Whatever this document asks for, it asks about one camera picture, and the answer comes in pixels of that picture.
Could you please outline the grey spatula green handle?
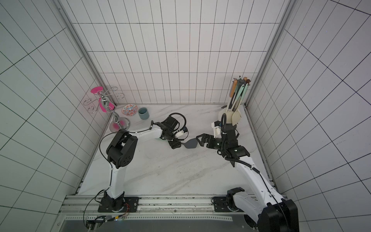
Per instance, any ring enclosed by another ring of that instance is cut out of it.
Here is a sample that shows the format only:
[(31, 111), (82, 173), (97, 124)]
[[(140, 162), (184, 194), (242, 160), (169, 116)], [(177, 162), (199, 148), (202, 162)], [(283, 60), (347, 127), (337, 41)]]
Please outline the grey spatula green handle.
[(182, 145), (187, 149), (195, 149), (199, 145), (199, 142), (197, 138), (193, 138), (193, 139), (188, 140), (185, 143), (182, 143)]

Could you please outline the cream spatula green handle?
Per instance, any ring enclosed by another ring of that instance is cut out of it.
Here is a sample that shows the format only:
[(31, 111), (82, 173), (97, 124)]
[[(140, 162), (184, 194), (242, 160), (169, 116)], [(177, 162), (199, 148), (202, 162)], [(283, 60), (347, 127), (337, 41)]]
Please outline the cream spatula green handle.
[(243, 90), (242, 90), (241, 94), (239, 95), (239, 97), (237, 99), (237, 102), (236, 102), (236, 105), (235, 105), (235, 108), (233, 110), (233, 115), (232, 115), (232, 125), (233, 126), (237, 126), (238, 122), (242, 118), (242, 115), (241, 115), (241, 112), (239, 110), (239, 107), (240, 107), (243, 99), (245, 98), (247, 89), (248, 89), (248, 85), (244, 84)]

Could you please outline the cream slotted turner green handle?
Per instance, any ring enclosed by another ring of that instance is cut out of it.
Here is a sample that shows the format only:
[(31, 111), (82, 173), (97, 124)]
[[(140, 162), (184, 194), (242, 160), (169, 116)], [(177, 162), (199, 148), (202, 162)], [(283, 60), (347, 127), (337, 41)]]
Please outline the cream slotted turner green handle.
[(226, 114), (227, 123), (233, 123), (233, 116), (237, 116), (237, 109), (241, 103), (241, 100), (243, 99), (245, 84), (246, 82), (243, 79), (234, 80), (231, 98), (226, 107), (224, 107), (218, 114), (218, 119), (220, 121), (222, 121), (223, 114)]

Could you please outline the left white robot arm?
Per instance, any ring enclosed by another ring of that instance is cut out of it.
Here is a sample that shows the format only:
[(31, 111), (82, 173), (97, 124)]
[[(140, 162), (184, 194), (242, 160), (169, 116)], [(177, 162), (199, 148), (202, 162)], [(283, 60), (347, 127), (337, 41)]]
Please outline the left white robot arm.
[(135, 131), (124, 129), (118, 118), (115, 118), (114, 123), (119, 126), (119, 130), (110, 133), (115, 137), (107, 147), (105, 157), (111, 166), (110, 183), (107, 189), (99, 192), (103, 197), (99, 202), (98, 212), (135, 212), (134, 204), (139, 198), (134, 197), (132, 202), (125, 199), (124, 179), (126, 168), (134, 158), (137, 145), (161, 139), (168, 141), (172, 149), (180, 148), (184, 141), (181, 136), (184, 133), (188, 134), (186, 118), (180, 113), (171, 113), (164, 121), (152, 121), (149, 128)]

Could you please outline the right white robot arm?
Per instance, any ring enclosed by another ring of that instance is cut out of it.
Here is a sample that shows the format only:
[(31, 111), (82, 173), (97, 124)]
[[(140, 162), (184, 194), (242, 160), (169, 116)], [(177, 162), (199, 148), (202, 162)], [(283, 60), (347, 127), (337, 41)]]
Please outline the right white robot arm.
[(260, 232), (298, 232), (298, 208), (286, 200), (256, 167), (250, 153), (238, 143), (238, 134), (231, 124), (214, 124), (214, 134), (196, 137), (201, 147), (217, 150), (245, 179), (254, 196), (242, 187), (228, 190), (225, 204), (231, 212), (244, 212), (245, 222)]

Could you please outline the dark grey utensil rack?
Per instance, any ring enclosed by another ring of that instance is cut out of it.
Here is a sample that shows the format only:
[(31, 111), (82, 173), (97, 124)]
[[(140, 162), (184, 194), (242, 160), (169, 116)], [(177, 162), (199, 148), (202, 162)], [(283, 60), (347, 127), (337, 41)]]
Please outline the dark grey utensil rack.
[(234, 79), (228, 104), (222, 106), (222, 110), (219, 112), (219, 119), (222, 118), (223, 114), (226, 114), (227, 123), (231, 123), (234, 128), (237, 128), (237, 124), (242, 118), (239, 107), (245, 98), (250, 82), (251, 80), (247, 77)]

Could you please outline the teal ceramic cup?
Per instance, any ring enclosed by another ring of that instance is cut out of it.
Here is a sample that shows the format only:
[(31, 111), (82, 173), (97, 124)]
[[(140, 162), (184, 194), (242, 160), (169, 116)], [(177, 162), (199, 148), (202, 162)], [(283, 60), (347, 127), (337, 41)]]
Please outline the teal ceramic cup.
[(149, 119), (149, 112), (146, 107), (142, 107), (138, 110), (138, 115), (141, 120), (147, 120)]

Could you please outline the patterned small bowl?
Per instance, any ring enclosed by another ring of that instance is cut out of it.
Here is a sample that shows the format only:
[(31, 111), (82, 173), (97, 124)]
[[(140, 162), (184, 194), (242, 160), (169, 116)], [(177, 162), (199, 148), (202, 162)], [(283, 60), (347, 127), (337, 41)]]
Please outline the patterned small bowl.
[(138, 106), (136, 104), (127, 104), (121, 110), (122, 114), (128, 117), (134, 116), (137, 113), (137, 111)]

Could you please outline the chrome cup tree stand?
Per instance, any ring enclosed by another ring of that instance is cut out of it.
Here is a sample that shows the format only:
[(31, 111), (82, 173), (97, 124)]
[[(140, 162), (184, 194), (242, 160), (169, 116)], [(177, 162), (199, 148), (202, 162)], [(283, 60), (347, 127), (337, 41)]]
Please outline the chrome cup tree stand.
[(87, 111), (90, 114), (96, 113), (99, 109), (104, 113), (111, 113), (113, 115), (110, 124), (111, 132), (129, 129), (130, 121), (125, 117), (121, 117), (116, 112), (117, 106), (109, 100), (111, 96), (115, 96), (118, 99), (125, 97), (124, 93), (119, 92), (118, 87), (111, 87), (108, 90), (104, 90), (103, 87), (95, 87), (90, 92), (97, 97), (95, 99), (89, 98), (83, 101), (83, 105), (88, 107)]

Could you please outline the pink cup on stand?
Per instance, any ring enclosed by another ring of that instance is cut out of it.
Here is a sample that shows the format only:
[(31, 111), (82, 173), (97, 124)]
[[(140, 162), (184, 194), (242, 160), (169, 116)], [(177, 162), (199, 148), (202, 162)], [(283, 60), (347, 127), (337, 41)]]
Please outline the pink cup on stand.
[(90, 92), (99, 97), (98, 106), (102, 112), (114, 112), (116, 106), (109, 100), (108, 95), (103, 91), (103, 87), (95, 87)]

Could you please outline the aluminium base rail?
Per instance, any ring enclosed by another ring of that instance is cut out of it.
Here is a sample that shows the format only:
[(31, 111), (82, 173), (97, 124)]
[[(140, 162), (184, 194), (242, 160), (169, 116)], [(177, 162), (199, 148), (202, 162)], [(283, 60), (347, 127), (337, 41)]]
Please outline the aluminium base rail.
[(127, 195), (117, 204), (103, 195), (67, 196), (52, 227), (60, 232), (70, 221), (92, 232), (108, 220), (220, 220), (232, 221), (241, 210), (230, 210), (222, 195)]

